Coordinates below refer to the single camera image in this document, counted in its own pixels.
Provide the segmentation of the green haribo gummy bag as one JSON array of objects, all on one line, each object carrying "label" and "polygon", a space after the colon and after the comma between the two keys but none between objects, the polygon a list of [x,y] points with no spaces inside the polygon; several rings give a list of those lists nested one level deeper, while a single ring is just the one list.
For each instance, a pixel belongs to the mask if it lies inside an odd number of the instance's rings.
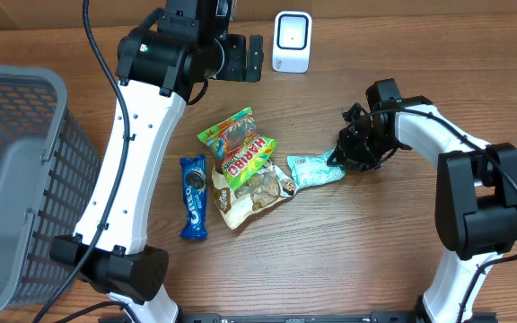
[{"label": "green haribo gummy bag", "polygon": [[239,189],[267,162],[276,139],[258,130],[251,107],[242,109],[197,135],[214,156],[230,188]]}]

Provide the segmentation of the blue oreo cookie pack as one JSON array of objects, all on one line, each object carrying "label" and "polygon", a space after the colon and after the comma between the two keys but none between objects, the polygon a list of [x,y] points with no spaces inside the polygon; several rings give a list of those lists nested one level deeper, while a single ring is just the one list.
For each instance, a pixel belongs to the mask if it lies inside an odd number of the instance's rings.
[{"label": "blue oreo cookie pack", "polygon": [[206,231],[206,157],[181,158],[183,201],[187,209],[186,225],[180,237],[205,240]]}]

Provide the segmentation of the brown cookie snack bag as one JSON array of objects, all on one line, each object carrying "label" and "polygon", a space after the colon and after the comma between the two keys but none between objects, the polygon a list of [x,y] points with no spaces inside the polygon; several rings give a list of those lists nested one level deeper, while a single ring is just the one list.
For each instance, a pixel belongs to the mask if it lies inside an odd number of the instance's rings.
[{"label": "brown cookie snack bag", "polygon": [[215,205],[232,230],[251,215],[293,198],[298,191],[296,182],[272,161],[267,161],[237,190],[230,188],[226,177],[215,169],[212,170],[212,182]]}]

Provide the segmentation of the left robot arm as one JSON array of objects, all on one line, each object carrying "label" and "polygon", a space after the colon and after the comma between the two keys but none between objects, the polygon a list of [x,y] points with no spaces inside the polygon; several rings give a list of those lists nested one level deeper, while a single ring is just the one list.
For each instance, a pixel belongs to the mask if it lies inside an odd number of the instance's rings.
[{"label": "left robot arm", "polygon": [[168,254],[146,241],[165,150],[198,101],[193,86],[261,75],[263,39],[231,34],[231,11],[229,1],[170,0],[119,42],[117,68],[106,73],[117,106],[97,182],[74,232],[51,244],[71,279],[106,294],[133,322],[180,318],[163,285]]}]

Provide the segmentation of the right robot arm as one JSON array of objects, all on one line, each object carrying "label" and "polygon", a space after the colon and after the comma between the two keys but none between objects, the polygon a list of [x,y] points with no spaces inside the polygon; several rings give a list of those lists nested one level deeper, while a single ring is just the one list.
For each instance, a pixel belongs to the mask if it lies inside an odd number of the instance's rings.
[{"label": "right robot arm", "polygon": [[434,221],[443,255],[415,309],[399,322],[494,322],[473,312],[493,266],[517,260],[517,149],[469,135],[424,96],[403,97],[394,79],[365,92],[342,117],[330,166],[377,170],[399,150],[414,150],[437,171]]}]

